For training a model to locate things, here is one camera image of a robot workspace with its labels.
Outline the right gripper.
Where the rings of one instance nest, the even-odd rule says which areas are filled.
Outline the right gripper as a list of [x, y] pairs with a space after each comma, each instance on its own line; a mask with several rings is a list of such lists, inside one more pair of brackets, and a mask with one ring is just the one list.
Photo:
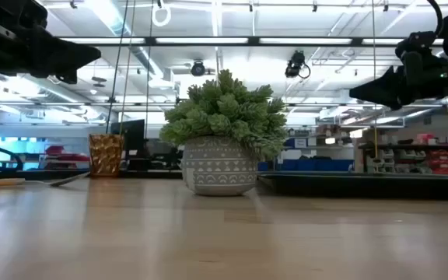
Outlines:
[[[421, 98], [420, 90], [431, 79], [431, 71], [439, 65], [439, 59], [430, 50], [404, 51], [401, 61], [402, 66], [389, 67], [379, 78], [350, 89], [351, 98], [391, 110], [399, 110]], [[396, 94], [399, 90], [398, 100], [392, 96], [361, 96], [372, 91]]]

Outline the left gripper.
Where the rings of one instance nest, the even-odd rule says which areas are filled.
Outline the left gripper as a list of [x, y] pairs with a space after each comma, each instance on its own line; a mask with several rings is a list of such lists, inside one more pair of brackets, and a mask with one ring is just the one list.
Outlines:
[[[47, 25], [47, 10], [37, 0], [0, 0], [0, 72], [25, 72], [33, 28]], [[89, 45], [62, 40], [47, 32], [47, 70], [65, 83], [77, 83], [77, 71], [101, 58]]]

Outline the black plastic tray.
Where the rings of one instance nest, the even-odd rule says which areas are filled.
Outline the black plastic tray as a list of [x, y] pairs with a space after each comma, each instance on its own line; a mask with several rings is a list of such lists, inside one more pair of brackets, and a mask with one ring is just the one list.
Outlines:
[[448, 201], [448, 175], [275, 171], [258, 178], [288, 196]]

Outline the amber faceted cup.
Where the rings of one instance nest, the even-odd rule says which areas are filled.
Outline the amber faceted cup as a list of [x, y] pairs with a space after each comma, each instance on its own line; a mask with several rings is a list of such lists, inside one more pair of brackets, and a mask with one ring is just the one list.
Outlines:
[[117, 177], [124, 151], [124, 137], [112, 134], [89, 135], [91, 177]]

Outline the thin black crossbar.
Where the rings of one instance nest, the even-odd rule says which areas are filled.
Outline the thin black crossbar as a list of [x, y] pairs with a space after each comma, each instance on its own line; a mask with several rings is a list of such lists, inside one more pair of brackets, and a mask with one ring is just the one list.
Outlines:
[[[173, 107], [181, 103], [113, 103], [114, 107]], [[285, 103], [286, 107], [383, 107], [374, 103]]]

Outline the shelving with red bins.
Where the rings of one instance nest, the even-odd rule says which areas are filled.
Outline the shelving with red bins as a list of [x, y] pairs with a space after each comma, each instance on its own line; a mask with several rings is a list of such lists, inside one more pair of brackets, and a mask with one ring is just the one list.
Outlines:
[[396, 137], [378, 141], [378, 159], [373, 159], [373, 142], [362, 144], [362, 168], [365, 173], [448, 175], [448, 139], [440, 142], [431, 134], [414, 139]]

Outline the red storage box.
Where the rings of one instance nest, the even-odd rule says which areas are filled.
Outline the red storage box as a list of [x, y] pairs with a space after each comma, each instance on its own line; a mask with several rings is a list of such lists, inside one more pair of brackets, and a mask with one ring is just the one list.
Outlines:
[[51, 145], [45, 150], [45, 170], [80, 170], [89, 168], [89, 157], [83, 153], [70, 153], [63, 145]]

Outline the black monitor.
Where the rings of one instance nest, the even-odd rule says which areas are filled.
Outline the black monitor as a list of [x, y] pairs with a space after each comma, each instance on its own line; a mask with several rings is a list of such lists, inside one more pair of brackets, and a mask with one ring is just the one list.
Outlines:
[[124, 137], [125, 159], [140, 156], [145, 148], [145, 121], [116, 122], [110, 126], [110, 133]]

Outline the blue storage bins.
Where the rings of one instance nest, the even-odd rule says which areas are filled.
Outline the blue storage bins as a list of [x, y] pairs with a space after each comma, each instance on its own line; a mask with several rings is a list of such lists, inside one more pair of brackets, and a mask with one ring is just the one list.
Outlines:
[[265, 171], [320, 171], [320, 172], [344, 172], [348, 171], [354, 161], [350, 159], [284, 159], [282, 163], [276, 161], [259, 162], [259, 172]]

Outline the black crossbar with light strips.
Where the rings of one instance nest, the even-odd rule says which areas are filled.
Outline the black crossbar with light strips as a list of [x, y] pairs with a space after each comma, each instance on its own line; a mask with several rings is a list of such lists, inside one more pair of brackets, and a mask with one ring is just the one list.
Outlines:
[[268, 47], [396, 47], [403, 37], [62, 37], [94, 47], [114, 46], [268, 46]]

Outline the green plant in grey pot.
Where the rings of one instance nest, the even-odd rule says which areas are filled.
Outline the green plant in grey pot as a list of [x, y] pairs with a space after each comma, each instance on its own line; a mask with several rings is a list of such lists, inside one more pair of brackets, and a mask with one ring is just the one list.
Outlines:
[[285, 103], [269, 85], [249, 90], [222, 70], [190, 86], [187, 100], [165, 113], [161, 140], [182, 148], [188, 189], [202, 196], [239, 196], [255, 187], [258, 164], [274, 159], [287, 136]]

